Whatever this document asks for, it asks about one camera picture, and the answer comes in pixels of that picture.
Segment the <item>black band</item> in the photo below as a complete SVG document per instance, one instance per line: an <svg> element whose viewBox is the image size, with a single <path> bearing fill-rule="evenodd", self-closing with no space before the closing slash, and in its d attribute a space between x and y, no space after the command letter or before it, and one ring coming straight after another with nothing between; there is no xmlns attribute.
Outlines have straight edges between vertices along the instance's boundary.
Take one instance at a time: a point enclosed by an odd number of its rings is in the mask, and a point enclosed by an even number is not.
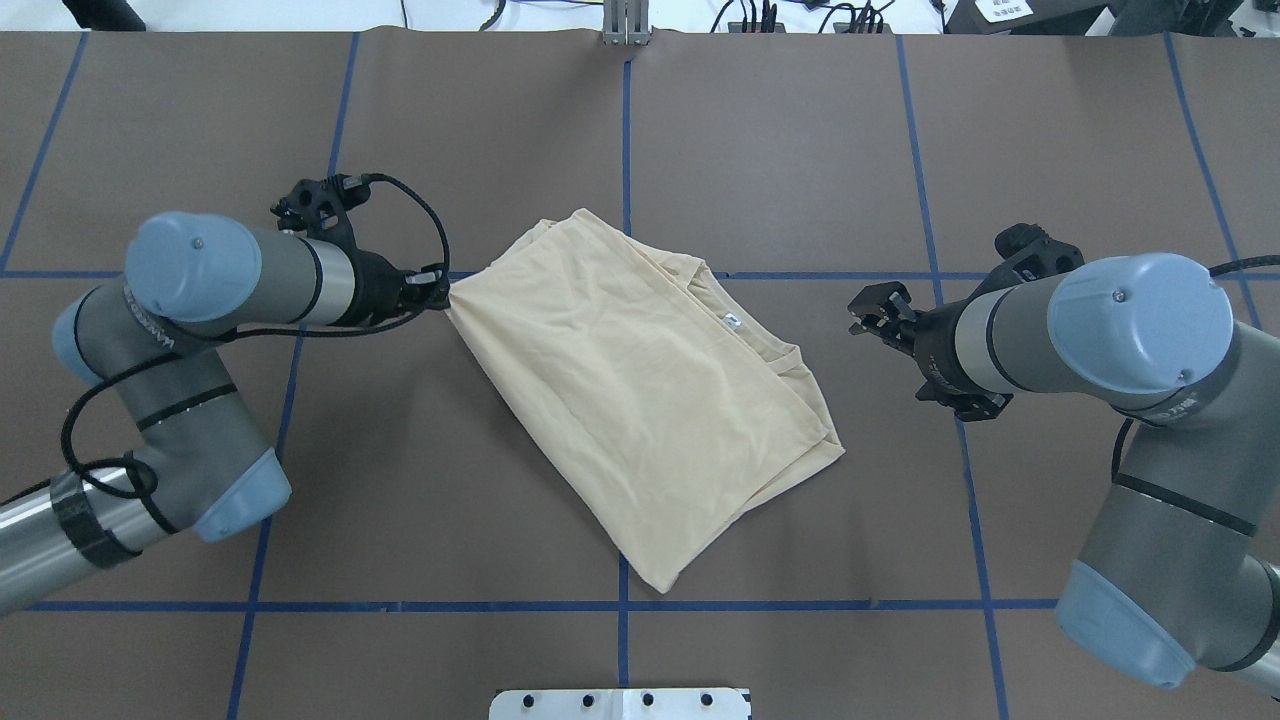
<svg viewBox="0 0 1280 720"><path fill-rule="evenodd" d="M310 315L311 311L315 310L316 302L320 302L320 290L324 287L324 268L320 265L320 256L316 255L316 249L311 247L310 242L301 240L298 242L301 242L302 247L306 247L307 252L311 254L311 263L314 263L316 266L316 288L315 291L311 292L311 302L307 302L306 309L302 310L302 313L298 313L297 318L293 318L288 323L284 323L285 325L292 325L298 320L301 320L302 318Z"/></svg>
<svg viewBox="0 0 1280 720"><path fill-rule="evenodd" d="M1197 515L1199 518L1208 520L1210 523L1217 523L1219 525L1222 525L1229 530L1235 530L1242 536L1248 536L1252 538L1258 533L1258 527L1254 525L1253 523L1249 523L1248 520L1244 520L1242 518L1236 518L1235 515L1231 515L1225 510L1219 510L1212 505L1204 505L1198 500L1193 500L1190 497L1187 497L1185 495L1174 492L1166 487L1161 487L1155 483L1148 483L1147 480L1140 480L1138 478L1134 478L1133 475L1125 475L1124 473L1117 473L1115 479L1111 482L1123 488L1129 488L1134 492L1140 492L1147 497L1172 505L1179 510L1185 510L1192 515Z"/></svg>
<svg viewBox="0 0 1280 720"><path fill-rule="evenodd" d="M95 566L106 570L142 555L120 544L111 530L102 529L84 497L84 484L74 473L54 478L49 483L49 498L67 539Z"/></svg>
<svg viewBox="0 0 1280 720"><path fill-rule="evenodd" d="M155 425L156 423L168 420L169 418L173 418L178 413L186 413L187 410L191 410L192 407L198 407L215 397L221 397L224 395L230 395L233 392L236 392L236 384L227 383L224 386L218 386L214 389L206 389L200 395L193 395L187 400L183 400L182 402L174 402L173 405L164 407L161 410L156 410L155 413L138 420L137 421L138 432L142 432L150 428L151 425Z"/></svg>
<svg viewBox="0 0 1280 720"><path fill-rule="evenodd" d="M133 451L131 450L125 452L124 456L133 460ZM124 471L129 474L129 482L134 488L142 487L142 480L138 478L137 470L133 468L125 468ZM138 498L138 502L142 503L142 507L146 507L147 515L151 515L151 519L156 521L156 525L159 525L161 530L169 533L170 536L178 534L178 528L173 527L173 523L164 516L164 512L160 512L160 507L156 505L156 501L152 500L154 495L155 493L143 495Z"/></svg>
<svg viewBox="0 0 1280 720"><path fill-rule="evenodd" d="M1253 665L1262 656L1271 651L1271 646L1275 644L1276 637L1280 637L1280 578L1276 578L1275 570L1270 565L1258 560L1258 565L1262 565L1262 571L1267 574L1267 582L1271 583L1271 621L1267 623L1267 630L1262 633L1262 638L1258 644L1253 646L1253 650L1240 660L1224 665L1221 667L1210 667L1210 670L1217 670L1219 673L1235 673L1238 670L1244 670L1249 665Z"/></svg>
<svg viewBox="0 0 1280 720"><path fill-rule="evenodd" d="M1001 295L998 299L996 299L996 304L991 306L991 314L987 315L987 356L991 357L991 364L996 368L996 372L1000 373L1000 377L1009 380L1009 384L1016 387L1023 392L1032 392L1024 388L1018 380L1009 377L1009 373L1005 372L1005 366L1000 364L1000 357L996 357L996 343L992 340L992 328L996 325L996 310L1000 310L1000 305L1004 304L1005 299L1009 297L1010 293L1014 291L1010 290L1005 295Z"/></svg>

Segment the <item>white mounting plate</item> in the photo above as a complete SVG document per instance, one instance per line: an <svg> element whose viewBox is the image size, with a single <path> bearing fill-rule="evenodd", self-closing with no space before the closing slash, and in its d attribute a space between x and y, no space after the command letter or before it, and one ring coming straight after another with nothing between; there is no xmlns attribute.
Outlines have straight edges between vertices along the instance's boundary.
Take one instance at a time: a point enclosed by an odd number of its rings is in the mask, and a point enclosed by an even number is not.
<svg viewBox="0 0 1280 720"><path fill-rule="evenodd" d="M489 720L751 720L750 698L735 688L506 691Z"/></svg>

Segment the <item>light blue joint cap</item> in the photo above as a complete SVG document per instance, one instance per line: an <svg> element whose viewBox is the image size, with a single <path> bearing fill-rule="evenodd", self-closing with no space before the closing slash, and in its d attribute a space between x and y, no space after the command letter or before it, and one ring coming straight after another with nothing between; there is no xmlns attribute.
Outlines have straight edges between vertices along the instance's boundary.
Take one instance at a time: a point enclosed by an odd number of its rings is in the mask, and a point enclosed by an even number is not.
<svg viewBox="0 0 1280 720"><path fill-rule="evenodd" d="M142 223L124 277L147 311L180 323L229 315L262 274L253 233L223 215L160 213Z"/></svg>
<svg viewBox="0 0 1280 720"><path fill-rule="evenodd" d="M77 378L91 386L96 386L102 382L102 378L100 378L97 373L91 370L88 364L84 363L84 356L79 352L79 343L76 342L76 316L79 315L79 307L84 304L86 297L88 297L88 292L79 296L79 300L72 302L70 306L63 310L63 314L54 320L54 355L56 355L63 366L74 373Z"/></svg>
<svg viewBox="0 0 1280 720"><path fill-rule="evenodd" d="M1079 560L1057 601L1057 626L1125 675L1176 688L1196 669L1192 656L1120 588Z"/></svg>
<svg viewBox="0 0 1280 720"><path fill-rule="evenodd" d="M284 507L292 493L275 451L268 450L196 520L196 534L205 542L229 538Z"/></svg>
<svg viewBox="0 0 1280 720"><path fill-rule="evenodd" d="M1212 373L1231 345L1226 291L1169 252L1094 260L1048 302L1048 334L1069 368L1106 389L1170 392Z"/></svg>

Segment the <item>beige cloth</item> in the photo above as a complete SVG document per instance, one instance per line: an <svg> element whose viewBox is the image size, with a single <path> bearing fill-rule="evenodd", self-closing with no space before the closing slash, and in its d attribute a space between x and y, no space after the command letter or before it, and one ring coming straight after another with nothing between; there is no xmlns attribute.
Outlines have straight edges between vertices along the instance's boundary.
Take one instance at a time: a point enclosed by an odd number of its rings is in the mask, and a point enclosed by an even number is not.
<svg viewBox="0 0 1280 720"><path fill-rule="evenodd" d="M703 260L586 210L543 220L449 297L516 418L660 592L742 512L844 454L800 348Z"/></svg>

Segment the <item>robotic arm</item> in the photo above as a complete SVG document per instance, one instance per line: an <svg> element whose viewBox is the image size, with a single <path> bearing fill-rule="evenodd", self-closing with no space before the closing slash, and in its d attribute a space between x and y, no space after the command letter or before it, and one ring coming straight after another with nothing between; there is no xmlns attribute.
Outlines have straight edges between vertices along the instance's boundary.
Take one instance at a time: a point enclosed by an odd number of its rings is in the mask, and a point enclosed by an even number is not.
<svg viewBox="0 0 1280 720"><path fill-rule="evenodd" d="M961 420L1019 392L1083 392L1137 420L1059 626L1158 687L1199 664L1280 694L1280 575L1248 553L1280 479L1280 341L1235 323L1187 258L1084 264L1037 225L996 249L1005 261L973 295L927 313L901 283L864 288L850 332L911 355L916 397Z"/></svg>
<svg viewBox="0 0 1280 720"><path fill-rule="evenodd" d="M347 211L389 182L440 232L444 260L398 270L356 247ZM91 386L63 428L68 470L0 506L0 615L187 528L216 542L279 510L291 487L214 351L256 334L356 336L448 306L448 243L435 213L381 174L302 181L271 208L282 232L220 215L163 213L129 246L124 275L90 291L54 327L54 347ZM293 234L306 232L306 237ZM387 319L399 318L380 324ZM259 329L243 323L353 331ZM116 386L145 445L81 462L72 428Z"/></svg>

